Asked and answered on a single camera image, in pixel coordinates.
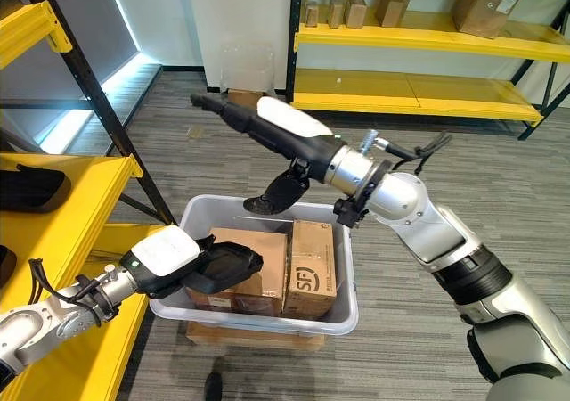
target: black shoe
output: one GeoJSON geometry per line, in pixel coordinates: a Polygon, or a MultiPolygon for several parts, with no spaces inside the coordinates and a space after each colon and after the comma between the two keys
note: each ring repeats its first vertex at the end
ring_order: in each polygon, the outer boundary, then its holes
{"type": "Polygon", "coordinates": [[[204,383],[204,401],[220,401],[223,387],[222,374],[211,372],[204,383]]]}

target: yellow shelving unit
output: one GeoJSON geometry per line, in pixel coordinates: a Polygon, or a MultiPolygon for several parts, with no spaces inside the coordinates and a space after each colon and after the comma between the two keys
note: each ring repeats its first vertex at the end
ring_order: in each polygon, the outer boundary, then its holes
{"type": "MultiPolygon", "coordinates": [[[[14,274],[0,292],[0,314],[27,304],[30,258],[42,258],[50,282],[61,288],[77,274],[100,274],[107,262],[117,261],[160,228],[105,225],[129,177],[143,174],[132,157],[0,153],[1,169],[14,170],[18,163],[63,171],[71,191],[50,213],[0,211],[0,242],[18,259],[14,274]]],[[[126,300],[111,323],[63,343],[30,366],[8,386],[3,399],[114,399],[146,305],[144,296],[126,300]]]]}
{"type": "MultiPolygon", "coordinates": [[[[105,225],[93,246],[94,255],[80,273],[90,277],[100,274],[107,263],[117,262],[134,244],[160,227],[105,225]]],[[[115,319],[66,341],[14,381],[10,394],[19,401],[114,400],[147,304],[143,295],[127,299],[115,319]]]]}
{"type": "Polygon", "coordinates": [[[372,10],[366,12],[362,29],[341,25],[329,28],[327,7],[319,8],[316,27],[299,25],[295,50],[301,43],[403,47],[432,51],[482,53],[554,62],[570,62],[570,44],[548,25],[508,21],[494,39],[471,36],[457,31],[449,13],[406,12],[401,27],[380,27],[372,10]]]}
{"type": "MultiPolygon", "coordinates": [[[[291,8],[300,8],[300,0],[293,2],[291,8]]],[[[509,81],[304,69],[297,67],[297,52],[302,50],[303,44],[350,45],[570,62],[570,43],[548,25],[508,21],[498,37],[489,39],[460,33],[449,13],[409,11],[400,27],[384,28],[378,25],[374,10],[370,8],[366,12],[362,29],[348,29],[346,25],[331,29],[326,21],[326,5],[319,8],[316,27],[306,27],[300,21],[295,32],[295,21],[289,24],[290,34],[294,34],[289,36],[292,53],[289,53],[287,83],[291,105],[305,110],[521,120],[528,126],[520,137],[523,139],[544,117],[509,81]]]]}
{"type": "Polygon", "coordinates": [[[510,82],[487,78],[297,69],[294,98],[305,110],[542,119],[510,82]]]}
{"type": "Polygon", "coordinates": [[[47,39],[54,52],[69,52],[69,41],[49,2],[26,4],[0,20],[0,70],[47,39]]]}

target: black cable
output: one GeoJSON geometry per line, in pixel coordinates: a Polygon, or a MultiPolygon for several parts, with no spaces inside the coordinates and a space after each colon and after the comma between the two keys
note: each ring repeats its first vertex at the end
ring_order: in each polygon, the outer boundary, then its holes
{"type": "MultiPolygon", "coordinates": [[[[437,135],[434,139],[432,139],[426,145],[418,146],[418,147],[415,147],[413,149],[414,153],[416,155],[415,159],[402,159],[392,167],[392,170],[396,171],[403,164],[408,163],[408,162],[412,162],[412,161],[417,160],[417,159],[420,159],[421,161],[420,161],[419,165],[413,171],[414,174],[416,176],[418,176],[419,173],[421,172],[421,170],[424,168],[424,165],[426,164],[428,159],[436,151],[438,151],[439,149],[444,147],[446,144],[448,144],[451,140],[452,140],[452,137],[450,135],[447,135],[447,133],[445,131],[439,133],[439,135],[437,135]]],[[[394,148],[402,149],[402,147],[396,146],[395,144],[394,144],[394,148]]]]}
{"type": "Polygon", "coordinates": [[[52,294],[53,296],[55,296],[59,300],[65,301],[66,303],[70,303],[71,305],[83,307],[93,316],[93,318],[95,320],[95,324],[98,327],[101,326],[101,319],[99,318],[99,316],[95,313],[95,311],[91,307],[89,307],[85,303],[74,300],[72,297],[66,297],[66,296],[60,294],[59,292],[57,292],[52,287],[52,285],[47,280],[47,276],[45,275],[45,270],[44,270],[44,267],[42,265],[42,259],[41,258],[37,258],[37,259],[32,258],[29,261],[29,268],[32,272],[32,275],[37,279],[37,282],[39,283],[39,285],[41,287],[43,287],[46,291],[48,291],[50,294],[52,294]]]}
{"type": "Polygon", "coordinates": [[[28,300],[29,305],[34,303],[34,299],[36,298],[36,287],[37,287],[36,277],[34,276],[34,274],[31,275],[32,275],[32,292],[30,292],[29,294],[29,300],[28,300]]]}
{"type": "Polygon", "coordinates": [[[39,286],[39,289],[37,290],[36,296],[34,297],[34,303],[37,303],[39,301],[39,296],[42,295],[42,291],[44,290],[44,287],[42,287],[41,285],[39,286]]]}
{"type": "Polygon", "coordinates": [[[70,297],[69,299],[72,301],[78,301],[81,300],[83,297],[85,297],[87,294],[89,294],[89,292],[91,292],[95,287],[97,287],[99,285],[99,281],[97,281],[96,279],[92,279],[85,287],[83,287],[81,290],[79,290],[78,292],[76,292],[72,297],[70,297]]]}

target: white wall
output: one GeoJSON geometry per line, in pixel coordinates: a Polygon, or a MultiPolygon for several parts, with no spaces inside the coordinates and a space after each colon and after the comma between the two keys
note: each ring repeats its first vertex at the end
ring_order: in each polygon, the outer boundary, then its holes
{"type": "Polygon", "coordinates": [[[140,51],[163,65],[202,65],[191,0],[119,0],[140,51]]]}
{"type": "MultiPolygon", "coordinates": [[[[285,87],[289,0],[120,0],[141,50],[166,65],[204,65],[209,86],[218,86],[220,44],[228,39],[269,41],[275,52],[275,87],[285,87]]],[[[317,0],[322,3],[328,0],[317,0]]],[[[448,12],[454,0],[411,0],[410,10],[448,12]]],[[[374,4],[375,0],[366,0],[374,4]]],[[[550,23],[565,0],[520,0],[513,20],[550,23]]],[[[301,45],[299,67],[385,70],[481,78],[510,78],[521,60],[469,53],[394,48],[301,45]]],[[[550,65],[535,63],[519,87],[542,100],[550,65]]],[[[570,78],[561,65],[555,94],[570,78]]]]}
{"type": "MultiPolygon", "coordinates": [[[[328,0],[317,0],[320,3],[328,0]]],[[[374,4],[376,0],[366,0],[374,4]]],[[[449,12],[454,0],[411,0],[412,11],[449,12]]],[[[512,20],[549,24],[566,0],[520,0],[512,20]]],[[[442,53],[395,48],[352,46],[301,45],[298,67],[345,70],[384,70],[431,73],[480,78],[510,78],[522,60],[469,53],[442,53]]],[[[550,65],[535,63],[519,83],[531,102],[541,102],[550,65]]],[[[570,65],[560,65],[552,93],[555,94],[570,79],[570,65]]]]}
{"type": "Polygon", "coordinates": [[[227,41],[267,42],[275,55],[275,88],[287,74],[289,0],[191,0],[208,86],[220,83],[220,45],[227,41]]]}

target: cardboard box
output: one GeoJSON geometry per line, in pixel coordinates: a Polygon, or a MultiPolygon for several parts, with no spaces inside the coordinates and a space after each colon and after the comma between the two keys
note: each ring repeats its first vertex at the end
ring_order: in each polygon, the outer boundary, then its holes
{"type": "Polygon", "coordinates": [[[276,332],[234,330],[188,323],[186,337],[197,345],[241,346],[246,348],[281,348],[317,351],[324,346],[325,336],[301,336],[276,332]]]}
{"type": "Polygon", "coordinates": [[[345,9],[345,23],[350,29],[361,29],[366,15],[364,0],[348,0],[345,9]]]}
{"type": "Polygon", "coordinates": [[[518,0],[456,0],[453,22],[463,33],[494,38],[517,3],[518,0]]]}
{"type": "Polygon", "coordinates": [[[316,27],[319,22],[319,5],[317,2],[308,2],[305,5],[305,26],[316,27]]]}
{"type": "Polygon", "coordinates": [[[380,27],[397,27],[410,0],[380,0],[376,9],[376,19],[380,27]]]}
{"type": "Polygon", "coordinates": [[[295,220],[283,315],[315,319],[337,297],[332,226],[295,220]]]}
{"type": "Polygon", "coordinates": [[[264,96],[263,92],[245,91],[243,89],[228,89],[228,101],[239,105],[245,105],[253,109],[257,108],[259,98],[264,96]]]}
{"type": "Polygon", "coordinates": [[[250,230],[213,228],[216,242],[236,242],[250,247],[264,259],[260,272],[216,294],[188,290],[197,309],[279,316],[283,304],[287,235],[250,230]]]}
{"type": "Polygon", "coordinates": [[[340,0],[330,0],[329,4],[329,28],[337,29],[342,23],[344,5],[340,0]]]}

